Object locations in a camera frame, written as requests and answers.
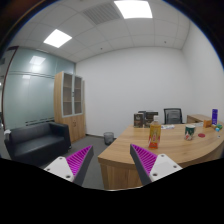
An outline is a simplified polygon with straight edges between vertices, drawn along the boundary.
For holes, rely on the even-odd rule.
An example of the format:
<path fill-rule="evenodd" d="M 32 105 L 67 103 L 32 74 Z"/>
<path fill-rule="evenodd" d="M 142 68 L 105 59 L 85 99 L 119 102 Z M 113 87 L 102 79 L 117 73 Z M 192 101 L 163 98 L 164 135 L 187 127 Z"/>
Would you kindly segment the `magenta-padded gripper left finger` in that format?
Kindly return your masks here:
<path fill-rule="evenodd" d="M 45 171 L 81 186 L 93 155 L 93 146 L 90 145 L 68 157 L 59 156 Z"/>

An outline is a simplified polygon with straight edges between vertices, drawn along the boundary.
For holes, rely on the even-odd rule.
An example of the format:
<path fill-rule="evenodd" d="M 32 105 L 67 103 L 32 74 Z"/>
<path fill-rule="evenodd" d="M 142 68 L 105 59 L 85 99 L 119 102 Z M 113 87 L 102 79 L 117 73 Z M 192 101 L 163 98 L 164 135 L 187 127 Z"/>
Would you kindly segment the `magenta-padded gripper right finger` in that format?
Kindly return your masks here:
<path fill-rule="evenodd" d="M 134 144 L 130 145 L 130 154 L 143 186 L 181 170 L 166 154 L 156 155 Z"/>

